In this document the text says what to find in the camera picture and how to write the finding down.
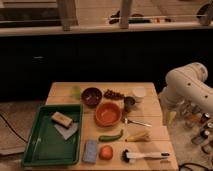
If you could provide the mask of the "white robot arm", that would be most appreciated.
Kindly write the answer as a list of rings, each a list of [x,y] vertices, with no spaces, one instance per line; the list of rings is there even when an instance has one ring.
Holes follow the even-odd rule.
[[[158,95],[164,125],[168,124],[170,112],[185,100],[213,114],[213,88],[205,84],[207,77],[207,68],[199,62],[172,69],[166,74],[166,86]]]

